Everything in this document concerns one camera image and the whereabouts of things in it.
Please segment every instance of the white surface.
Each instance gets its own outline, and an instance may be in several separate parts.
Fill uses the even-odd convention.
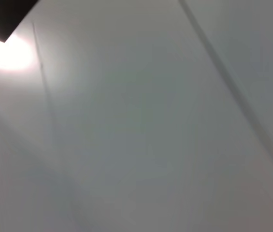
[[[186,1],[273,138],[273,1]]]
[[[0,232],[273,231],[273,164],[177,2],[43,0],[33,46],[31,20],[58,134],[37,59],[1,70]]]

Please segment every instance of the white wall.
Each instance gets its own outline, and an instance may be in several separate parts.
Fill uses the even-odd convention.
[[[186,2],[273,139],[273,1]]]
[[[0,232],[273,231],[273,163],[177,1],[42,0],[34,48],[32,20],[55,115],[36,56],[0,70]]]

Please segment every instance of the light fixture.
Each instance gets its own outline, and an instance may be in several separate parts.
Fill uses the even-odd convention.
[[[0,69],[21,70],[33,61],[31,47],[16,35],[5,43],[0,42]]]

